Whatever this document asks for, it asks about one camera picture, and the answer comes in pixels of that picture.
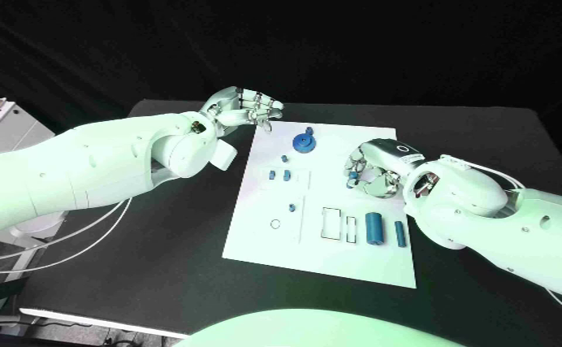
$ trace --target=small blue part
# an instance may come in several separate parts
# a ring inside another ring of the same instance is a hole
[[[382,245],[385,243],[384,216],[379,213],[368,213],[365,215],[365,225],[367,242],[371,245]]]
[[[313,133],[313,128],[307,128],[307,132],[299,134],[297,137],[293,139],[293,148],[302,154],[307,154],[316,147],[316,139],[312,133]]]
[[[398,246],[405,247],[407,246],[407,236],[404,235],[403,221],[395,221],[395,229],[397,229]]]

